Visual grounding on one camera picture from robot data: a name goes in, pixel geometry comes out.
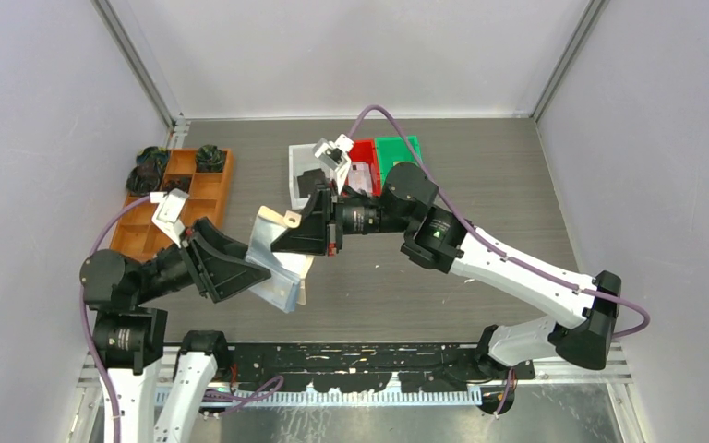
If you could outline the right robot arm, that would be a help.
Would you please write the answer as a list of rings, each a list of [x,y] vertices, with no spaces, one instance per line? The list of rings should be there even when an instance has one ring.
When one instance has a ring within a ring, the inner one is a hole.
[[[401,233],[400,250],[415,265],[486,283],[543,312],[537,320],[484,329],[475,352],[482,376],[496,379],[523,361],[551,356],[584,369],[604,369],[618,317],[613,300],[620,278],[608,271],[595,277],[577,274],[502,245],[436,205],[438,193],[411,162],[390,170],[377,197],[353,190],[335,195],[318,183],[270,249],[331,256],[342,250],[346,235]]]

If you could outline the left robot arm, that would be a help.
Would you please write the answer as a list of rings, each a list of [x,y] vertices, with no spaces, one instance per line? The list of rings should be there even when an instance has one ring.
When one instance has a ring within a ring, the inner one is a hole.
[[[268,269],[246,260],[247,245],[208,218],[183,229],[179,239],[146,262],[102,249],[81,266],[83,304],[96,314],[91,355],[110,407],[109,442],[189,441],[208,385],[233,366],[223,332],[189,331],[176,354],[169,397],[157,413],[168,313],[145,304],[191,286],[219,303],[270,278]]]

